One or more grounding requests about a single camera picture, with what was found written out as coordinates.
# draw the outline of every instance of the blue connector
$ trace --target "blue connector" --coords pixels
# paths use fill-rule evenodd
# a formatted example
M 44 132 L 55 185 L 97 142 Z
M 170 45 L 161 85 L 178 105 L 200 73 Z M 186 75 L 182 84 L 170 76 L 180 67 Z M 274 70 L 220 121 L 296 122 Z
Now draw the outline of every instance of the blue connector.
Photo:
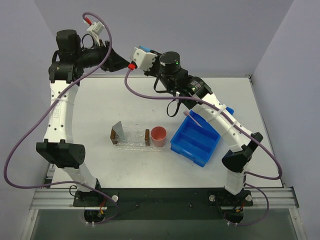
M 144 46 L 139 46 L 139 48 L 141 48 L 143 51 L 145 51 L 146 53 L 149 53 L 151 51 L 150 48 L 144 47 Z

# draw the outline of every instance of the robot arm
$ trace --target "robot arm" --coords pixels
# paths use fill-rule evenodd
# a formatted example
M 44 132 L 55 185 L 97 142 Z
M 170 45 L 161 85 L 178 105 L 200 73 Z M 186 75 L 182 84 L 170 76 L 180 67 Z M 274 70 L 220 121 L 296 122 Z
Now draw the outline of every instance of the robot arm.
M 73 181 L 97 188 L 100 186 L 98 180 L 92 176 L 84 163 L 85 147 L 82 144 L 74 144 L 72 135 L 73 110 L 79 85 L 71 87 L 60 99 L 57 97 L 73 81 L 82 76 L 85 68 L 100 64 L 108 52 L 109 42 L 105 41 L 104 45 L 99 40 L 99 44 L 94 44 L 90 49 L 81 48 L 80 37 L 75 30 L 57 32 L 56 42 L 59 50 L 53 55 L 49 68 L 49 80 L 51 104 L 56 100 L 59 102 L 49 114 L 49 123 L 43 142 L 37 142 L 36 151 L 49 163 L 63 169 Z M 101 69 L 115 72 L 126 68 L 128 64 L 128 61 L 112 49 Z M 77 189 L 81 192 L 90 192 L 82 185 L 78 185 Z
M 179 100 L 188 109 L 203 117 L 225 140 L 230 150 L 223 157 L 222 163 L 227 168 L 227 178 L 224 188 L 233 195 L 238 195 L 246 181 L 248 162 L 257 148 L 244 134 L 241 134 L 233 126 L 237 125 L 244 132 L 254 137 L 259 142 L 263 137 L 260 133 L 252 133 L 243 127 L 227 110 L 226 105 L 219 102 L 210 87 L 199 77 L 188 74 L 181 68 L 180 55 L 177 52 L 165 52 L 163 54 L 145 47 L 136 47 L 130 57 L 137 68 L 144 71 L 146 76 L 156 77 L 154 89 L 160 80 L 166 91 L 176 97 L 194 97 L 215 105 L 219 110 L 212 109 L 205 104 L 199 104 L 192 100 Z

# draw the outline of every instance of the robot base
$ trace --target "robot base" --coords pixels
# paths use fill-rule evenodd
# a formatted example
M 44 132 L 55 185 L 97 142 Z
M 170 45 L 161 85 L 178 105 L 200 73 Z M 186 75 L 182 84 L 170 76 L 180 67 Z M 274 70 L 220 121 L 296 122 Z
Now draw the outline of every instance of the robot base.
M 241 207 L 243 203 L 245 207 L 253 206 L 252 198 L 247 197 L 251 195 L 249 190 L 238 195 L 223 188 L 101 188 L 100 191 L 110 197 L 118 196 L 115 220 L 217 220 L 223 218 L 221 207 Z M 99 207 L 103 201 L 95 192 L 77 191 L 73 206 Z M 86 210 L 85 219 L 100 222 L 117 211 L 110 200 L 104 207 L 107 207 L 105 215 L 98 210 Z

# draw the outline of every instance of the gray wall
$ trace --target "gray wall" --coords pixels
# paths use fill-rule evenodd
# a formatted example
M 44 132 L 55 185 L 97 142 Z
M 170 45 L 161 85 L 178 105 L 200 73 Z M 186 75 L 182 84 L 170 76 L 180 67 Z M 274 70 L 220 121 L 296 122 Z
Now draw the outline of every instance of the gray wall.
M 143 45 L 181 54 L 202 77 L 252 74 L 293 0 L 35 0 L 50 31 L 86 31 L 91 11 L 110 27 L 114 49 L 129 58 Z
M 50 102 L 48 67 L 55 40 L 32 0 L 1 1 L 0 8 L 0 169 L 20 137 Z M 39 184 L 48 164 L 35 151 L 44 125 L 27 138 L 9 165 L 16 184 Z M 1 239 L 20 239 L 34 190 L 8 186 L 0 177 Z
M 253 75 L 284 182 L 296 190 L 310 240 L 320 238 L 319 10 L 319 0 L 295 0 Z

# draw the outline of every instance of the small box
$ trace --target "small box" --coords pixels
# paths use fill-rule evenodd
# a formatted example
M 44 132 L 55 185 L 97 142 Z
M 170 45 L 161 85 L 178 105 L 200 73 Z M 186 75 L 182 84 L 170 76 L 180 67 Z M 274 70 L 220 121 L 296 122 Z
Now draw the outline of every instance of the small box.
M 230 114 L 234 114 L 232 108 L 227 107 L 226 110 Z M 171 139 L 171 150 L 204 167 L 212 156 L 221 136 L 200 115 L 192 110 L 190 115 L 202 127 L 187 116 Z

